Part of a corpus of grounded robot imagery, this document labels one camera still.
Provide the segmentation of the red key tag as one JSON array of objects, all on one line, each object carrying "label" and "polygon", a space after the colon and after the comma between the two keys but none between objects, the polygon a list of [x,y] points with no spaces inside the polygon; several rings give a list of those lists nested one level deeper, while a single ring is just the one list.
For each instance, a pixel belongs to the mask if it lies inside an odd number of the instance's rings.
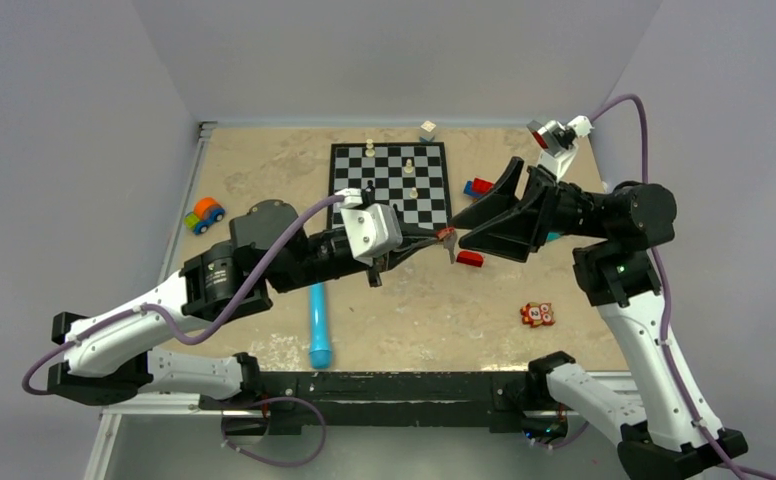
[{"label": "red key tag", "polygon": [[438,241],[444,241],[448,237],[453,236],[455,233],[455,229],[452,227],[446,227],[441,230],[439,230],[436,234],[436,238]]}]

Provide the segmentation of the silver key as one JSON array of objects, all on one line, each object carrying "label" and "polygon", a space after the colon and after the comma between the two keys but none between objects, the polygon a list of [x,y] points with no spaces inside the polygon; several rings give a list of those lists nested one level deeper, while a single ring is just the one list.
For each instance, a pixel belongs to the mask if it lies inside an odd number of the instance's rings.
[{"label": "silver key", "polygon": [[456,243],[457,243],[457,240],[455,237],[446,238],[443,243],[444,248],[448,252],[448,257],[451,264],[456,263],[456,254],[455,254]]}]

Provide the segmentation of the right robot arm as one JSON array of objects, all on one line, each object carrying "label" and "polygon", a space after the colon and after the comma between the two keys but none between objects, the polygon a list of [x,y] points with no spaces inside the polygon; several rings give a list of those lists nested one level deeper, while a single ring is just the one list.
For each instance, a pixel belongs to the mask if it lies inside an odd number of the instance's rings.
[{"label": "right robot arm", "polygon": [[592,193],[516,157],[451,219],[460,248],[519,262],[552,233],[592,239],[573,252],[576,281],[612,332],[640,399],[626,400],[562,352],[529,364],[525,392],[537,406],[556,402],[579,413],[615,446],[631,479],[688,479],[749,449],[703,398],[670,326],[649,252],[674,238],[676,215],[661,185],[627,181]]}]

